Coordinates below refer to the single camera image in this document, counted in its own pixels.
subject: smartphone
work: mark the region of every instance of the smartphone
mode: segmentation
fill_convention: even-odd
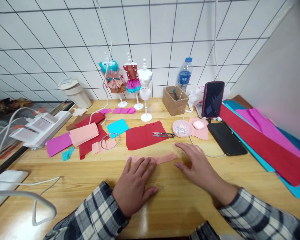
[[[204,86],[203,105],[201,116],[205,118],[219,117],[222,97],[224,90],[224,82],[215,81],[207,82]]]
[[[208,129],[224,154],[236,156],[248,153],[242,143],[231,133],[230,129],[224,123],[210,123],[208,124]]]

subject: red fabric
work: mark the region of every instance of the red fabric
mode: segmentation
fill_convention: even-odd
[[[107,135],[107,133],[103,130],[102,126],[100,124],[97,125],[99,135],[90,139],[89,141],[86,141],[79,145],[79,154],[80,154],[80,159],[84,159],[86,154],[92,151],[92,144],[96,142],[101,142],[103,137]]]
[[[137,150],[168,139],[165,137],[154,137],[152,136],[153,132],[165,133],[166,131],[160,121],[127,130],[126,144],[128,150]]]
[[[292,186],[300,185],[300,158],[221,105],[220,117]]]
[[[104,114],[103,114],[103,113],[97,112],[97,113],[95,113],[95,114],[92,115],[91,123],[94,123],[94,122],[95,122],[95,123],[98,125],[98,124],[99,124],[101,121],[103,121],[104,119],[105,119]],[[88,124],[89,124],[89,121],[90,121],[90,117],[87,117],[87,118],[85,118],[84,120],[82,120],[81,122],[75,124],[75,126],[76,126],[77,128],[83,127],[83,126],[85,126],[85,125],[88,125]]]

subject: plastic bag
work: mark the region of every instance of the plastic bag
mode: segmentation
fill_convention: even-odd
[[[193,111],[193,106],[196,106],[199,103],[203,102],[203,95],[204,95],[204,86],[197,86],[195,89],[191,89],[189,91],[189,110],[185,110],[186,112],[192,112]],[[230,89],[227,87],[224,87],[223,90],[223,97],[222,100],[226,100],[230,95]]]

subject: thread snips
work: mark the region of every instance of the thread snips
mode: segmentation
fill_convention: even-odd
[[[153,133],[155,137],[170,137],[170,138],[174,138],[174,134],[173,133],[158,133],[158,132],[154,132]]]

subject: hand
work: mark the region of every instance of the hand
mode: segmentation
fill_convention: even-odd
[[[151,158],[140,158],[130,169],[131,158],[129,158],[112,191],[114,200],[127,218],[138,212],[158,192],[158,189],[154,187],[144,189],[157,165],[156,163],[149,164],[150,160]]]
[[[223,206],[229,205],[236,197],[238,189],[216,173],[204,152],[197,145],[188,143],[176,143],[175,145],[190,157],[192,167],[189,169],[181,163],[175,163],[174,165],[191,182],[209,192]]]

